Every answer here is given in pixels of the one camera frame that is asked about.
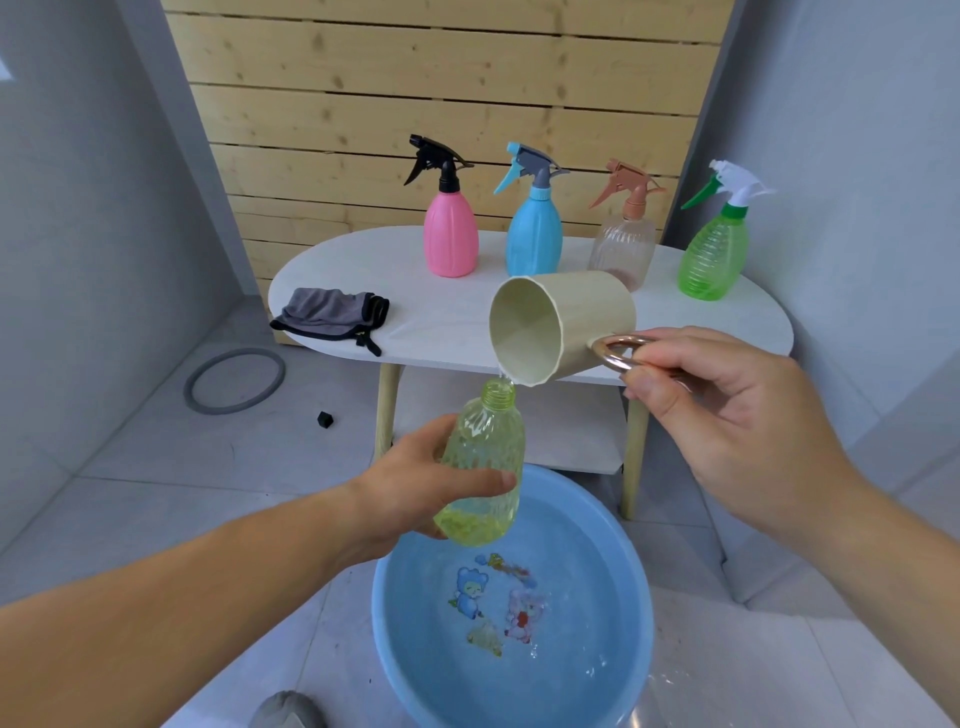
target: plastic bottle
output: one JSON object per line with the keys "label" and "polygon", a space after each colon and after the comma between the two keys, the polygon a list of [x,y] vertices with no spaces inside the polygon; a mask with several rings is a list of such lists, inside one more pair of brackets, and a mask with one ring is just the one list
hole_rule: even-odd
{"label": "plastic bottle", "polygon": [[720,214],[704,225],[684,253],[677,274],[680,290],[694,299],[718,301],[727,295],[747,261],[750,238],[744,218],[747,205],[758,195],[773,194],[751,172],[728,161],[710,163],[715,172],[706,187],[681,209],[699,205],[710,195],[731,192]]}
{"label": "plastic bottle", "polygon": [[417,147],[417,163],[404,184],[424,169],[440,169],[440,192],[433,198],[423,221],[423,254],[430,272],[444,278],[459,278],[473,272],[480,253],[480,233],[467,198],[460,193],[460,169],[473,165],[439,141],[410,134]]}
{"label": "plastic bottle", "polygon": [[657,249],[657,229],[643,217],[647,210],[647,194],[665,192],[642,169],[624,164],[619,159],[607,162],[610,179],[600,197],[590,206],[598,206],[614,192],[630,190],[621,214],[611,216],[597,233],[590,253],[590,271],[607,271],[636,291],[647,277],[650,261]]}
{"label": "plastic bottle", "polygon": [[524,175],[533,175],[530,197],[520,206],[507,230],[507,273],[511,276],[537,276],[556,273],[564,250],[564,228],[560,213],[550,199],[550,180],[565,175],[557,162],[540,152],[515,141],[507,145],[514,156],[507,176],[493,194]]}
{"label": "plastic bottle", "polygon": [[461,546],[483,546],[503,536],[516,518],[526,435],[514,406],[516,388],[505,377],[489,379],[483,394],[464,405],[442,462],[453,468],[497,468],[516,473],[516,487],[503,496],[455,500],[434,522]]}

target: gray rubber seal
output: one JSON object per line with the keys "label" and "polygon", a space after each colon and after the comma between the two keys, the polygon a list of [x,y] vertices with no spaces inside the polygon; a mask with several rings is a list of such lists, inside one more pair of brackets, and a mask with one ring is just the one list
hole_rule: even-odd
{"label": "gray rubber seal", "polygon": [[[242,401],[239,404],[231,404],[226,407],[210,407],[206,404],[200,404],[197,401],[197,398],[193,396],[193,388],[197,384],[197,379],[203,376],[211,367],[216,366],[220,362],[227,361],[227,359],[232,359],[235,356],[246,356],[247,354],[266,356],[268,359],[273,359],[274,362],[276,362],[276,376],[270,385],[260,394],[255,395],[248,400]],[[186,405],[190,409],[192,409],[194,412],[200,412],[202,415],[232,415],[234,412],[242,412],[245,409],[250,409],[254,405],[260,404],[262,401],[267,399],[277,390],[280,384],[283,383],[283,378],[285,376],[287,376],[287,364],[285,361],[283,361],[283,357],[278,353],[271,352],[269,349],[234,349],[232,352],[218,354],[209,361],[205,361],[203,364],[197,367],[194,373],[190,375],[183,383],[183,399],[186,401]]]}

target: table top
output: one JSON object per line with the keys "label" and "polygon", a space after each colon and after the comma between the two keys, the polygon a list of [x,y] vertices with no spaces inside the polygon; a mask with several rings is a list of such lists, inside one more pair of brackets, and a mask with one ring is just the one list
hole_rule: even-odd
{"label": "table top", "polygon": [[[283,266],[271,283],[268,305],[276,316],[298,287],[373,292],[390,300],[387,322],[372,334],[383,350],[381,357],[352,340],[296,334],[291,338],[314,351],[347,359],[497,374],[487,315],[493,293],[507,278],[506,239],[505,232],[481,231],[476,270],[461,279],[445,279],[427,270],[422,227],[351,232],[314,246]],[[592,244],[590,238],[565,237],[560,271],[586,269]],[[721,301],[691,299],[677,288],[682,256],[683,251],[657,247],[646,281],[633,294],[637,329],[710,327],[768,352],[790,352],[793,328],[766,291],[741,276]],[[566,380],[620,384],[617,372],[602,365]]]}

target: pink spray bottle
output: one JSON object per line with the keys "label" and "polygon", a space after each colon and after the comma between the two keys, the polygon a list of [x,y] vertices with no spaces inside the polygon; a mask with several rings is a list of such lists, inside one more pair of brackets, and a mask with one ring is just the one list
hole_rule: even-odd
{"label": "pink spray bottle", "polygon": [[423,254],[430,272],[444,278],[459,278],[472,273],[480,251],[480,235],[473,210],[462,194],[457,179],[461,167],[473,165],[438,141],[410,134],[417,147],[417,163],[404,184],[417,178],[424,169],[440,170],[440,192],[426,211],[423,221]]}

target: spray bottle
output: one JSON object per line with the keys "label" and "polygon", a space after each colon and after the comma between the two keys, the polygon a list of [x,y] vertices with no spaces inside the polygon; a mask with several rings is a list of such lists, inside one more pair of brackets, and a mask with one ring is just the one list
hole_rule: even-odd
{"label": "spray bottle", "polygon": [[444,278],[472,273],[480,252],[480,234],[470,204],[460,194],[457,170],[472,167],[468,161],[439,141],[410,134],[417,147],[417,163],[404,184],[424,169],[440,169],[440,192],[426,210],[423,221],[423,254],[430,272]]}
{"label": "spray bottle", "polygon": [[564,228],[560,213],[550,199],[550,180],[569,170],[562,169],[543,152],[515,141],[507,145],[507,151],[514,159],[493,194],[524,175],[534,178],[530,197],[516,211],[507,230],[507,273],[511,276],[556,273],[564,249]]}
{"label": "spray bottle", "polygon": [[699,205],[718,192],[731,192],[720,214],[710,220],[696,234],[680,263],[677,284],[691,298],[701,301],[719,301],[731,289],[743,264],[747,261],[750,239],[744,218],[747,205],[759,195],[776,192],[758,180],[751,172],[728,161],[710,163],[715,174],[706,187],[681,209]]}
{"label": "spray bottle", "polygon": [[588,269],[607,271],[620,279],[628,291],[636,291],[643,285],[657,249],[657,229],[643,217],[647,210],[647,195],[666,190],[642,169],[624,164],[619,159],[607,162],[607,169],[610,170],[607,186],[590,207],[598,206],[614,192],[625,189],[630,190],[630,197],[623,204],[623,212],[611,216],[597,233]]}

